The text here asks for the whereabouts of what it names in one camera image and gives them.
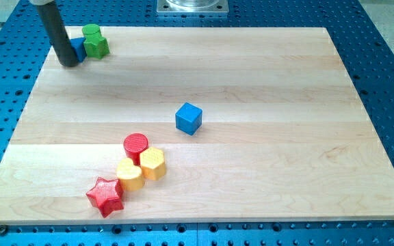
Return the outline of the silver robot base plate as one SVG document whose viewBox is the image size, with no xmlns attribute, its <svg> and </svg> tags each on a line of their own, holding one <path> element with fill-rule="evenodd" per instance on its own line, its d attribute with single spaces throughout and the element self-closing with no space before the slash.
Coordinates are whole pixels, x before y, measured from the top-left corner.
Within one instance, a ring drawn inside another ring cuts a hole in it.
<svg viewBox="0 0 394 246">
<path fill-rule="evenodd" d="M 178 13 L 227 13 L 228 0 L 158 0 L 157 12 Z"/>
</svg>

